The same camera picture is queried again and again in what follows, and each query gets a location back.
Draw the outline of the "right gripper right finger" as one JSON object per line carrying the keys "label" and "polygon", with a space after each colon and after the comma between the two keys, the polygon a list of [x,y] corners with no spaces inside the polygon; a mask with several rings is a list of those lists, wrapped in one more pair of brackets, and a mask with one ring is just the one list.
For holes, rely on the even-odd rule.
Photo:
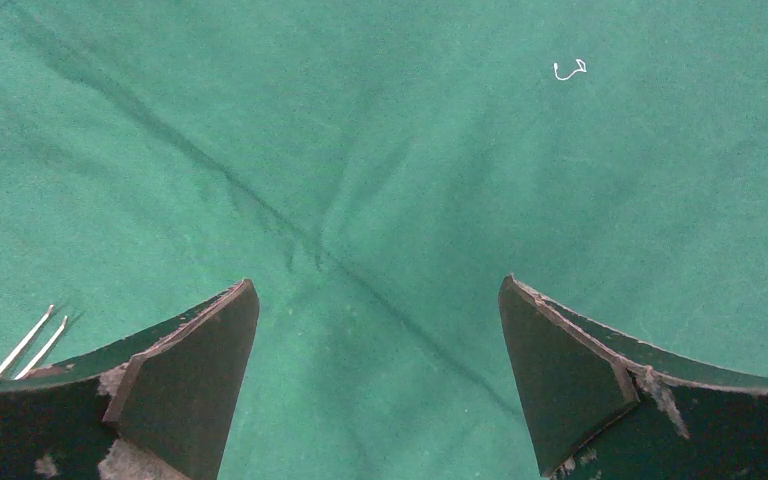
{"label": "right gripper right finger", "polygon": [[584,317],[513,277],[498,306],[547,479],[768,479],[768,377]]}

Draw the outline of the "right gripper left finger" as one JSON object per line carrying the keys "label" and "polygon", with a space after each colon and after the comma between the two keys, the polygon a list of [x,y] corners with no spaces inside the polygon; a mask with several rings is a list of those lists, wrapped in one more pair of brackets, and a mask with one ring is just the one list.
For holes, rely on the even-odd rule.
{"label": "right gripper left finger", "polygon": [[0,479],[214,479],[259,316],[242,280],[88,353],[0,379]]}

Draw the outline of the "pointed steel tweezers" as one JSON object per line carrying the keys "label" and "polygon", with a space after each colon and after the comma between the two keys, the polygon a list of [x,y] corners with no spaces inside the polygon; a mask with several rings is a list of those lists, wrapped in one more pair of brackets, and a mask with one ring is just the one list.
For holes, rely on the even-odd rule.
{"label": "pointed steel tweezers", "polygon": [[44,344],[36,351],[32,357],[16,373],[14,373],[15,365],[17,362],[38,339],[39,334],[54,318],[55,313],[57,313],[56,306],[54,304],[50,304],[47,307],[45,313],[37,320],[37,322],[27,331],[21,340],[12,348],[9,354],[1,361],[0,379],[24,379],[31,373],[32,370],[37,368],[41,362],[49,356],[50,352],[55,348],[69,327],[70,317],[68,315],[64,315],[63,318],[58,321],[57,328],[53,331],[52,335],[44,342]]}

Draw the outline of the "green surgical cloth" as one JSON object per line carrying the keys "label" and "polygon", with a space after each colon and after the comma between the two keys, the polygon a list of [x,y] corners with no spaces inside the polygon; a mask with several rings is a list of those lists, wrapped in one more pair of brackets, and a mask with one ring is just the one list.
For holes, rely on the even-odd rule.
{"label": "green surgical cloth", "polygon": [[768,1],[0,1],[0,362],[251,279],[224,479],[535,479],[497,293],[768,377]]}

